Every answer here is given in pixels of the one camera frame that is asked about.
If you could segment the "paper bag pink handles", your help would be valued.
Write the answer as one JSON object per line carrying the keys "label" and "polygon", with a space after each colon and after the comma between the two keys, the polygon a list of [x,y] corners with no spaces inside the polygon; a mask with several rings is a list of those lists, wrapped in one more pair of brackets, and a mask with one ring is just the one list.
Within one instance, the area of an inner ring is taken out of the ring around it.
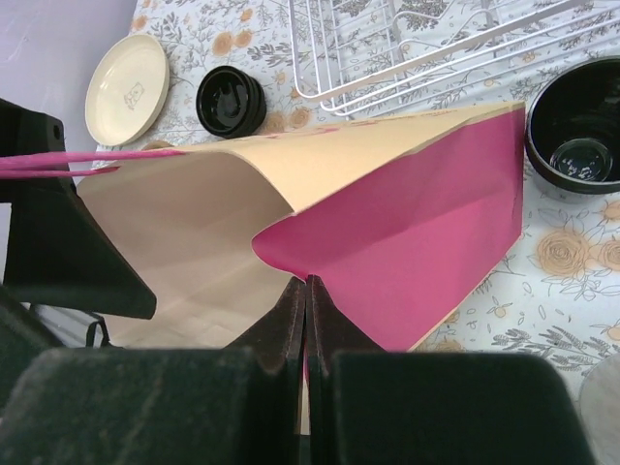
{"label": "paper bag pink handles", "polygon": [[382,348],[415,347],[522,227],[521,102],[149,151],[65,154],[77,194],[156,295],[103,315],[126,348],[221,348],[320,277]]}

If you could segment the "black plastic lid stack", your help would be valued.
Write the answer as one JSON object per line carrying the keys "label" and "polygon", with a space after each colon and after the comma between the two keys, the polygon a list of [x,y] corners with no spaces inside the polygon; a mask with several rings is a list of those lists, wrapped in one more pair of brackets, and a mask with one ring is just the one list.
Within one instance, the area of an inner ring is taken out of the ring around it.
{"label": "black plastic lid stack", "polygon": [[196,112],[204,129],[225,140],[253,136],[266,117],[266,98],[259,82],[232,66],[212,69],[202,79]]}

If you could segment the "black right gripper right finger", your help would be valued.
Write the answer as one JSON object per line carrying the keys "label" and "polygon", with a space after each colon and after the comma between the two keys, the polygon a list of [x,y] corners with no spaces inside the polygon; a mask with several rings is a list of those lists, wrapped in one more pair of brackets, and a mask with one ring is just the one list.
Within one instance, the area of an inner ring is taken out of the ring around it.
{"label": "black right gripper right finger", "polygon": [[306,281],[314,464],[591,464],[565,384],[538,356],[383,350]]}

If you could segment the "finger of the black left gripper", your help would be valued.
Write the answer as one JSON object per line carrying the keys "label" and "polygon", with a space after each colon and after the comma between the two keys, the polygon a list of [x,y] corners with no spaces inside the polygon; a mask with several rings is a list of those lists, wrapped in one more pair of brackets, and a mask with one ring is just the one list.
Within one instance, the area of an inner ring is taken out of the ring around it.
{"label": "finger of the black left gripper", "polygon": [[11,206],[3,284],[21,302],[150,319],[156,295],[94,220],[68,172],[62,122],[2,101],[1,157],[47,154],[50,164],[1,177]]}

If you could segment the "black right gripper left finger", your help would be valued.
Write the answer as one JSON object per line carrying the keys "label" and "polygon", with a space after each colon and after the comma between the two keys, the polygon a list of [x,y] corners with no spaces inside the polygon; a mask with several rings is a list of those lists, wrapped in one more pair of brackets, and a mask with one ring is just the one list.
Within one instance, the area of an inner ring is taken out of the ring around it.
{"label": "black right gripper left finger", "polygon": [[222,349],[38,355],[1,419],[5,464],[296,464],[305,285]]}

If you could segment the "brown cardboard cup carrier stack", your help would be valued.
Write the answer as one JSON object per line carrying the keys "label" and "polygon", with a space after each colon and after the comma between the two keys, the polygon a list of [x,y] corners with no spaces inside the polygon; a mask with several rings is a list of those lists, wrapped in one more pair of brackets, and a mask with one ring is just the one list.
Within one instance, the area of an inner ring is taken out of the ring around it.
{"label": "brown cardboard cup carrier stack", "polygon": [[160,150],[160,149],[168,149],[173,148],[173,145],[164,140],[152,140],[147,143],[141,150],[149,151],[149,150]]}

